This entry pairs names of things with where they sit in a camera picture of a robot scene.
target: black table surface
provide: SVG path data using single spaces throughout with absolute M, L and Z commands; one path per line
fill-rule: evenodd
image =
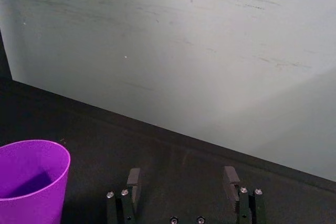
M 138 223 L 234 223 L 224 166 L 263 189 L 268 223 L 336 223 L 335 182 L 0 79 L 0 146 L 26 139 L 71 153 L 64 224 L 106 223 L 106 193 L 122 190 L 133 167 L 142 169 Z

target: cup rim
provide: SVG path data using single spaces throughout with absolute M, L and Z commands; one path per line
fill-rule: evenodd
M 11 143 L 11 144 L 6 144 L 4 146 L 1 146 L 1 148 L 4 148 L 4 147 L 8 147 L 8 146 L 11 146 L 11 145 L 15 145 L 15 144 L 19 144 L 19 143 L 22 143 L 22 142 L 48 142 L 50 144 L 55 144 L 57 146 L 60 146 L 67 154 L 68 156 L 68 164 L 64 170 L 64 172 L 59 176 L 59 178 L 57 180 L 55 180 L 54 182 L 52 182 L 50 185 L 46 186 L 46 187 L 43 187 L 42 189 L 40 190 L 37 190 L 33 193 L 30 193 L 30 194 L 25 194 L 25 195 L 22 195 L 22 196 L 18 196 L 18 197 L 13 197 L 13 198 L 0 198 L 0 201 L 9 201 L 9 200 L 16 200 L 16 199 L 23 199 L 23 198 L 28 198 L 30 196 L 33 196 L 35 194 L 38 194 L 39 192 L 41 191 L 44 191 L 46 189 L 48 189 L 49 187 L 53 186 L 54 184 L 56 184 L 57 182 L 59 182 L 64 176 L 65 174 L 68 172 L 69 170 L 69 167 L 70 167 L 70 161 L 71 161 L 71 157 L 70 157 L 70 153 L 69 151 L 61 144 L 59 143 L 56 143 L 56 142 L 53 142 L 53 141 L 50 141 L 50 140 L 42 140 L 42 139 L 33 139 L 33 140 L 23 140 L 23 141 L 18 141 L 18 142 L 14 142 L 14 143 Z

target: purple cup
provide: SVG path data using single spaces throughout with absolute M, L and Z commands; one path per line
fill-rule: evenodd
M 60 224 L 70 154 L 26 140 L 0 147 L 0 224 Z

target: bolt head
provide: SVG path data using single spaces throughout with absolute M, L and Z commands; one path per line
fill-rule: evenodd
M 178 221 L 179 219 L 177 219 L 176 217 L 172 217 L 170 218 L 170 224 L 178 224 Z
M 245 194 L 245 193 L 247 193 L 247 188 L 246 188 L 246 187 L 241 187 L 241 188 L 240 188 L 240 191 L 241 191 L 243 194 Z
M 257 195 L 262 195 L 263 194 L 263 191 L 261 189 L 256 189 L 254 191 Z
M 106 194 L 107 198 L 112 198 L 113 196 L 114 196 L 114 193 L 112 191 L 110 191 Z
M 197 218 L 197 224 L 204 224 L 204 223 L 205 223 L 205 219 L 203 217 Z
M 125 196 L 125 195 L 127 195 L 127 194 L 128 194 L 128 190 L 127 190 L 127 189 L 121 191 L 121 195 L 122 195 L 122 196 Z

